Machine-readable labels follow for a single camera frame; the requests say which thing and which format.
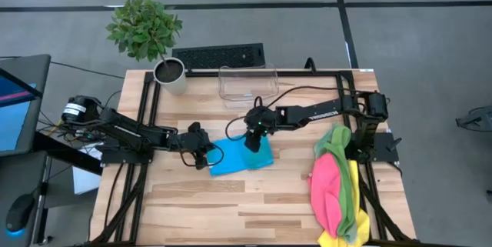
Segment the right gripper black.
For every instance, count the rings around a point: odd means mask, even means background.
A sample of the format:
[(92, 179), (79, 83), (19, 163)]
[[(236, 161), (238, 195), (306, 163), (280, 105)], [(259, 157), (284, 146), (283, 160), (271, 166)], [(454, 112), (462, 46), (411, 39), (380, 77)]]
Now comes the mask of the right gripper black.
[(276, 131), (276, 121), (277, 116), (275, 111), (263, 105), (253, 107), (247, 112), (244, 123), (248, 131), (257, 131), (260, 133), (248, 133), (245, 136), (244, 145), (252, 152), (259, 152), (264, 134), (273, 135)]

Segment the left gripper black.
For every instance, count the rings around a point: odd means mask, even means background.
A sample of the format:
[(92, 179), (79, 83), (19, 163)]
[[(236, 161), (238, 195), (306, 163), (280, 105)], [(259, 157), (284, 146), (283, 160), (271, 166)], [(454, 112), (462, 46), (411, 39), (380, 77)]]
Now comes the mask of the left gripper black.
[(178, 143), (183, 152), (194, 153), (196, 169), (214, 165), (214, 163), (209, 163), (207, 159), (207, 152), (214, 149), (214, 144), (199, 122), (193, 122), (188, 127), (188, 132), (179, 134)]

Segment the blue microfiber towel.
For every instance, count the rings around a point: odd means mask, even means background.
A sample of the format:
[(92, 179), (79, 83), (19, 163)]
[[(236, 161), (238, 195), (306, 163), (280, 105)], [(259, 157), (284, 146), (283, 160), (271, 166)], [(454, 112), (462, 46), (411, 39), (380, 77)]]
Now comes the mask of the blue microfiber towel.
[(211, 176), (261, 169), (274, 163), (268, 138), (264, 137), (261, 140), (259, 152), (250, 151), (244, 145), (244, 141), (245, 139), (239, 141), (221, 139), (214, 142), (219, 149), (213, 149), (207, 153), (208, 162), (214, 163), (209, 168)]

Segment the pink microfiber towel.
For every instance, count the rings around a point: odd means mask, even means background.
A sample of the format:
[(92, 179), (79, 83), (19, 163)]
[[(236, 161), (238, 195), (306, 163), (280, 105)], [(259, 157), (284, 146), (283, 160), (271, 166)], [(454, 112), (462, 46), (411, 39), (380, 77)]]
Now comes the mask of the pink microfiber towel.
[(331, 237), (337, 237), (342, 217), (339, 202), (341, 174), (334, 156), (325, 153), (317, 158), (307, 180), (311, 206), (318, 223)]

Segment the pale green microfiber towel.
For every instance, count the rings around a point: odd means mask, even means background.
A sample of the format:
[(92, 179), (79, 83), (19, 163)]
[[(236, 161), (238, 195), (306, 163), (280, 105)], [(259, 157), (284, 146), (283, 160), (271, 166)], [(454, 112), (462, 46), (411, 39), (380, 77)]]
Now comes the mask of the pale green microfiber towel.
[[(322, 156), (325, 153), (330, 153), (326, 148), (325, 144), (328, 143), (331, 140), (331, 133), (328, 132), (314, 147), (314, 153), (315, 153), (315, 160)], [(342, 237), (346, 239), (349, 243), (352, 243), (355, 240), (356, 237), (356, 228), (354, 227), (354, 223), (349, 226), (347, 229), (343, 229), (339, 231), (337, 229), (337, 237)]]

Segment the yellow microfiber towel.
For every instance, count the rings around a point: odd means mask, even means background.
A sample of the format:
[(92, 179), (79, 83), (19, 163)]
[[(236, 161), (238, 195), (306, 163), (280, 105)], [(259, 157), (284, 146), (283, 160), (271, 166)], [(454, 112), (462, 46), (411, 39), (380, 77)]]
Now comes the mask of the yellow microfiber towel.
[(356, 228), (356, 237), (352, 243), (349, 243), (342, 237), (332, 238), (327, 232), (323, 232), (317, 239), (320, 247), (362, 247), (369, 239), (370, 219), (367, 213), (360, 207), (361, 194), (359, 192), (359, 175), (357, 163), (348, 160), (348, 167), (351, 179), (351, 197), (352, 210), (354, 211), (354, 227)]

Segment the clear plastic bin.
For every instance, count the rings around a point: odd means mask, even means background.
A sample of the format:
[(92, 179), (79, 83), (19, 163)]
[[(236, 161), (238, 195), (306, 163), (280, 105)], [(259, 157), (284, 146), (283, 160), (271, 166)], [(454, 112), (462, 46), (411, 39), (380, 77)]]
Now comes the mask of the clear plastic bin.
[(225, 108), (250, 108), (256, 97), (270, 99), (279, 93), (278, 74), (274, 65), (230, 68), (218, 71), (219, 95)]

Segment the black keyboard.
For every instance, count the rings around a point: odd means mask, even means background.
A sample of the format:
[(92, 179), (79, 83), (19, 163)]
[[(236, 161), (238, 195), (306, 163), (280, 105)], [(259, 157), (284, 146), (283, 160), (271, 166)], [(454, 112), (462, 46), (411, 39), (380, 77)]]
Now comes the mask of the black keyboard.
[(262, 43), (174, 48), (172, 56), (186, 69), (249, 68), (265, 65)]

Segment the white paper sheet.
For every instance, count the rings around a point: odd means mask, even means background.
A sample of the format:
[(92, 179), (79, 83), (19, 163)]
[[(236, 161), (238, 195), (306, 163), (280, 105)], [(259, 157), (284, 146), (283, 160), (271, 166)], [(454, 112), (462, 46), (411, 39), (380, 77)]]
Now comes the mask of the white paper sheet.
[[(88, 154), (98, 161), (101, 161), (102, 153), (96, 149), (97, 145), (101, 145), (101, 142), (82, 147), (80, 151)], [(84, 194), (99, 187), (101, 182), (100, 175), (93, 174), (77, 167), (73, 167), (72, 171), (74, 193), (76, 195)]]

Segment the green plant in white pot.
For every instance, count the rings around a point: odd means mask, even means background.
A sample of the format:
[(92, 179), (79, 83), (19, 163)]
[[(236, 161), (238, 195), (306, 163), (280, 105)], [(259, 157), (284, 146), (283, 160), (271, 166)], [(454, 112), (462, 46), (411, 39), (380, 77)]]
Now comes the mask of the green plant in white pot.
[(183, 21), (155, 0), (126, 0), (105, 26), (107, 39), (117, 45), (120, 53), (155, 64), (154, 80), (172, 95), (181, 95), (188, 88), (185, 64), (168, 55), (182, 28)]

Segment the grey desk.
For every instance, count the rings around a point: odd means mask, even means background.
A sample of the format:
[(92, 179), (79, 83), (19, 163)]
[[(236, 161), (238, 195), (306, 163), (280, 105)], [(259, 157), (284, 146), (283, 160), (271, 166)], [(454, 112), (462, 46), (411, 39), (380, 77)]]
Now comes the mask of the grey desk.
[[(50, 55), (23, 56), (0, 60), (0, 68), (25, 83), (36, 83), (36, 89), (42, 93), (43, 98), (51, 61)], [(36, 130), (42, 98), (30, 102), (15, 150), (0, 152), (0, 247), (30, 246), (36, 213), (47, 212), (44, 202), (38, 199), (47, 189), (47, 157), (67, 162), (97, 175), (102, 173), (98, 160)], [(12, 203), (24, 194), (32, 194), (35, 199), (28, 224), (22, 232), (8, 234), (5, 227), (7, 212)]]

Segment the monitor with blue screen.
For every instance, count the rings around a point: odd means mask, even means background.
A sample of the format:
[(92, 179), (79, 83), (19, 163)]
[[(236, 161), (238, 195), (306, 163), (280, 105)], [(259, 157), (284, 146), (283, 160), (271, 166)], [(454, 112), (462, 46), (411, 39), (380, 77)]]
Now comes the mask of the monitor with blue screen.
[(15, 150), (30, 102), (42, 98), (36, 85), (0, 68), (0, 152)]

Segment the black computer mouse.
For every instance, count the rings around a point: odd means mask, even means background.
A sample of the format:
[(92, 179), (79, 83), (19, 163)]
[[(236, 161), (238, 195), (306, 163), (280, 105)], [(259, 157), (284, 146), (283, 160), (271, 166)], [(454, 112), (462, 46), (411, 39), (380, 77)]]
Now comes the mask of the black computer mouse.
[(20, 195), (12, 203), (5, 218), (5, 227), (8, 234), (18, 234), (25, 229), (34, 204), (35, 199), (32, 194)]

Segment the black floor stand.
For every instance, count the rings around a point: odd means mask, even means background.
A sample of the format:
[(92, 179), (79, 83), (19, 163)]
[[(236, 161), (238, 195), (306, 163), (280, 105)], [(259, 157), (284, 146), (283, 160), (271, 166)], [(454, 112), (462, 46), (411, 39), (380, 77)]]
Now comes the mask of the black floor stand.
[(459, 128), (472, 132), (492, 132), (492, 105), (471, 109), (456, 119)]

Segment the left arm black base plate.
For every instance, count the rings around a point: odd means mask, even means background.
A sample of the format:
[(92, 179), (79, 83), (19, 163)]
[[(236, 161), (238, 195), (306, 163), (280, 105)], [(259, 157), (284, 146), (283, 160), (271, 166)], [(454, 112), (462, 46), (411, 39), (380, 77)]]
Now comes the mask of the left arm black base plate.
[(138, 151), (116, 139), (107, 139), (96, 149), (101, 152), (101, 161), (104, 164), (146, 164), (154, 157), (153, 149)]

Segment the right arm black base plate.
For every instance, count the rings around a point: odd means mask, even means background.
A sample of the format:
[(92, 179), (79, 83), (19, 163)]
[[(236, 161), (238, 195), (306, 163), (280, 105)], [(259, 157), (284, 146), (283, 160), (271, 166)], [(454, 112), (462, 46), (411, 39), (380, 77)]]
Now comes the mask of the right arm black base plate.
[(353, 134), (345, 148), (347, 159), (355, 160), (359, 163), (366, 162), (398, 162), (397, 144), (401, 138), (395, 139), (392, 133), (377, 132), (374, 140), (366, 145), (356, 143), (357, 136)]

